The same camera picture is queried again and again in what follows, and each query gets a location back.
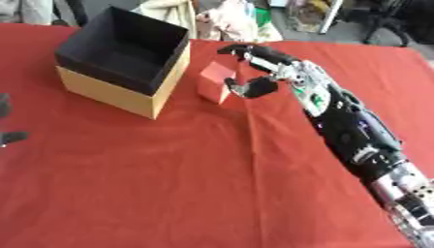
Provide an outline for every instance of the box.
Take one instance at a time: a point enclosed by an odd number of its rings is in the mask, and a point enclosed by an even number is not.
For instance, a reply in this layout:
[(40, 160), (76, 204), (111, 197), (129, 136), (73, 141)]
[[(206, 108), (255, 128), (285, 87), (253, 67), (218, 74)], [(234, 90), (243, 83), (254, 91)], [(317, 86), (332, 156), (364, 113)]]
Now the box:
[(188, 30), (110, 7), (55, 52), (66, 88), (157, 118), (190, 62)]
[(225, 84), (225, 78), (235, 78), (235, 71), (212, 62), (201, 72), (198, 93), (213, 103), (222, 104), (231, 93)]

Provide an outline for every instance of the red cube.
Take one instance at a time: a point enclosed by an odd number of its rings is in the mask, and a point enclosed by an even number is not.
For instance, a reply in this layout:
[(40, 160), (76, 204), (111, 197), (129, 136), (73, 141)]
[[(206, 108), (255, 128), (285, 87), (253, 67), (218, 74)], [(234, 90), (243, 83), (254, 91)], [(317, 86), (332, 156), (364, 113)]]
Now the red cube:
[(235, 71), (217, 62), (212, 62), (201, 72), (201, 78), (198, 83), (198, 93), (207, 100), (220, 105), (231, 93), (224, 83), (225, 78), (234, 77)]

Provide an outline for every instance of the black object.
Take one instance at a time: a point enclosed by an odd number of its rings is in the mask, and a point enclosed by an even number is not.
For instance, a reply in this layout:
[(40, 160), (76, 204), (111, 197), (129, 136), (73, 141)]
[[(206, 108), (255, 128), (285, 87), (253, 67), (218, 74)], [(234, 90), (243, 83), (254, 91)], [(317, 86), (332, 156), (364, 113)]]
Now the black object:
[(246, 84), (240, 86), (233, 78), (225, 78), (225, 84), (230, 90), (240, 94), (243, 98), (259, 98), (279, 89), (276, 81), (273, 81), (269, 76), (256, 77), (250, 79)]
[(341, 13), (345, 21), (355, 21), (367, 25), (367, 33), (362, 39), (364, 44), (371, 44), (372, 36), (380, 28), (386, 28), (398, 36), (401, 47), (407, 47), (410, 39), (406, 34), (405, 22), (397, 14), (407, 5), (408, 0), (370, 0)]
[(409, 45), (410, 39), (404, 31), (402, 24), (399, 22), (395, 15), (401, 10), (406, 0), (394, 0), (388, 5), (383, 5), (378, 11), (371, 12), (371, 26), (363, 39), (365, 44), (370, 44), (371, 38), (374, 33), (380, 28), (386, 28), (394, 33), (401, 39), (402, 47)]
[[(11, 104), (9, 103), (9, 95), (0, 93), (0, 118), (8, 116), (11, 112)], [(9, 132), (0, 133), (0, 145), (27, 139), (25, 132)]]
[(12, 142), (17, 142), (26, 139), (27, 139), (26, 132), (0, 133), (0, 145), (6, 145)]
[[(66, 2), (70, 6), (71, 11), (73, 12), (74, 18), (76, 19), (78, 26), (84, 26), (88, 21), (88, 17), (87, 17), (87, 14), (86, 14), (86, 11), (84, 9), (82, 1), (81, 0), (66, 0)], [(62, 15), (59, 11), (58, 6), (55, 3), (54, 3), (54, 14), (57, 17), (59, 17), (60, 20), (62, 20)], [(52, 24), (65, 26), (65, 23), (67, 23), (67, 22), (55, 20)]]
[(55, 55), (63, 68), (152, 96), (188, 42), (185, 28), (110, 7)]
[[(328, 92), (331, 101), (322, 115), (313, 117), (305, 113), (333, 154), (364, 185), (407, 161), (400, 140), (351, 92), (333, 84), (328, 86)], [(378, 150), (370, 151), (367, 144)], [(364, 156), (355, 161), (360, 148), (364, 149), (360, 153)]]
[[(232, 54), (236, 55), (238, 57), (238, 61), (242, 61), (246, 59), (246, 54), (248, 54), (248, 57), (257, 57), (260, 58), (267, 63), (271, 64), (284, 64), (284, 65), (291, 65), (294, 61), (297, 61), (298, 59), (295, 59), (291, 57), (288, 54), (285, 54), (281, 51), (275, 50), (269, 46), (258, 46), (254, 44), (233, 44), (229, 46), (225, 46), (223, 48), (220, 48), (217, 53), (219, 54)], [(250, 66), (254, 67), (255, 69), (264, 71), (266, 73), (271, 73), (271, 71), (268, 68), (261, 67), (258, 65), (258, 63), (250, 63)]]
[(0, 93), (0, 118), (6, 117), (11, 112), (11, 105), (9, 104), (9, 95)]
[(398, 16), (406, 19), (406, 31), (415, 41), (434, 44), (434, 1), (408, 0)]

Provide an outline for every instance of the tan box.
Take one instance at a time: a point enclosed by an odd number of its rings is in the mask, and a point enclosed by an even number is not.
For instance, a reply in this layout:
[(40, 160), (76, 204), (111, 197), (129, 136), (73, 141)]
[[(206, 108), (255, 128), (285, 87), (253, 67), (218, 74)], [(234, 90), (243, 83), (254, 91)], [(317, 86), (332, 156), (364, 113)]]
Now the tan box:
[(190, 63), (190, 42), (184, 28), (110, 7), (56, 59), (69, 91), (155, 119)]

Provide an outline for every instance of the green component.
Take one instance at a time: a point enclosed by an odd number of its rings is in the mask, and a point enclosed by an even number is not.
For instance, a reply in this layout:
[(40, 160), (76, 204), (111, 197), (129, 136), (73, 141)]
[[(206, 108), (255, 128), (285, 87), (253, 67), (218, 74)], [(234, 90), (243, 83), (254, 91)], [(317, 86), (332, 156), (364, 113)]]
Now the green component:
[(323, 99), (320, 96), (318, 96), (318, 95), (315, 94), (315, 95), (313, 95), (312, 102), (314, 103), (314, 105), (316, 107), (318, 107), (319, 104), (323, 102)]
[(256, 23), (259, 27), (266, 25), (271, 22), (271, 11), (261, 8), (255, 8), (256, 13)]

